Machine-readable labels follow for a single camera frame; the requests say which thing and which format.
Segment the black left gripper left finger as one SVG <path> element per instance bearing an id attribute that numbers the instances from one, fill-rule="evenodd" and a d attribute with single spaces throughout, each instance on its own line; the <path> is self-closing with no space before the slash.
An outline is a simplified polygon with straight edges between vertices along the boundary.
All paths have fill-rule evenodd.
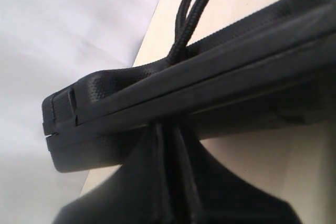
<path id="1" fill-rule="evenodd" d="M 54 223 L 170 223 L 164 150 L 162 125 L 148 126 L 124 164 L 64 206 Z"/>

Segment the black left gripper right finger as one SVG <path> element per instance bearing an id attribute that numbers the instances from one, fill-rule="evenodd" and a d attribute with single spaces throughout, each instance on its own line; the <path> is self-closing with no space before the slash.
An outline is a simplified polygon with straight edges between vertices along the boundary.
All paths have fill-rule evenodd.
<path id="1" fill-rule="evenodd" d="M 285 201 L 247 183 L 217 161 L 191 130 L 172 131 L 180 191 L 174 197 L 180 223 L 296 223 Z"/>

